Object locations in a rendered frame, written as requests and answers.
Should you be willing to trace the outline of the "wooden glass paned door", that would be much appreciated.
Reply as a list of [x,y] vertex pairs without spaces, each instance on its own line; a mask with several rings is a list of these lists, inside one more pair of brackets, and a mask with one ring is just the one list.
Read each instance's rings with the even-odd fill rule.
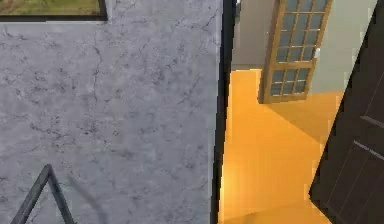
[[305,100],[333,0],[275,0],[258,100]]

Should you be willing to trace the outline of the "dark brown cabinet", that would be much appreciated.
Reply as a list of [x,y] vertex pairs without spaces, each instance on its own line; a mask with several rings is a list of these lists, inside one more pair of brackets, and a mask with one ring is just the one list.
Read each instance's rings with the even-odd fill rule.
[[384,224],[384,0],[377,0],[310,201],[331,224]]

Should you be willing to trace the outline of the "black framed window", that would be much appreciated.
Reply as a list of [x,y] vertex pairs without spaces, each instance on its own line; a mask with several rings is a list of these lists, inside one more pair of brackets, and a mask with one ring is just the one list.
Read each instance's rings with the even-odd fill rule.
[[0,0],[0,22],[107,19],[106,0]]

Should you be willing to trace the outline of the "dark grey metal frame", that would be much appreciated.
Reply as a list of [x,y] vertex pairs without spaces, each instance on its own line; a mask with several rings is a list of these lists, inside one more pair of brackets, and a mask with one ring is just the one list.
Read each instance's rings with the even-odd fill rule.
[[43,167],[10,224],[26,224],[46,184],[49,184],[64,223],[77,224],[72,217],[51,164],[46,164]]

